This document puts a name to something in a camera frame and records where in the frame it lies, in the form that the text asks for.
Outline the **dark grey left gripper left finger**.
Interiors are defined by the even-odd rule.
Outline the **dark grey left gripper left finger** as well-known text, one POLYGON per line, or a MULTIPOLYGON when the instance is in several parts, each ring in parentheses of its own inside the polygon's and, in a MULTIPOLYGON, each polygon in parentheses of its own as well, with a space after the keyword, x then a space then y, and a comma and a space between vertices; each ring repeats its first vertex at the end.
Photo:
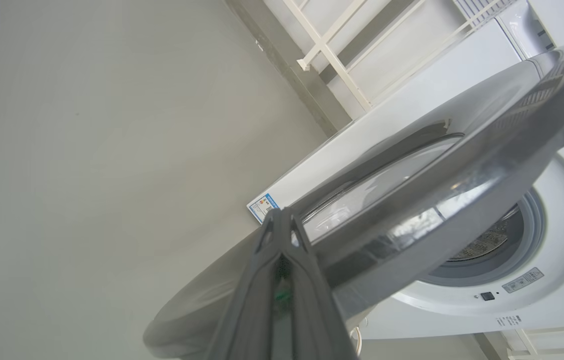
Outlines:
POLYGON ((281 214, 281 209, 270 210, 257 231, 250 258, 216 328, 208 360, 271 358, 281 214))

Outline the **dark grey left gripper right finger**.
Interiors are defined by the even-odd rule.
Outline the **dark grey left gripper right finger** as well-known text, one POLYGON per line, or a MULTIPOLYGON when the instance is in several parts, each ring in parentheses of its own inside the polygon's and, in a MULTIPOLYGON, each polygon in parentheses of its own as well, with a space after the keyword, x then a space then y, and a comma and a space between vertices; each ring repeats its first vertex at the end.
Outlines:
POLYGON ((292 288, 294 360, 356 360, 356 351, 300 219, 282 210, 282 255, 292 288))

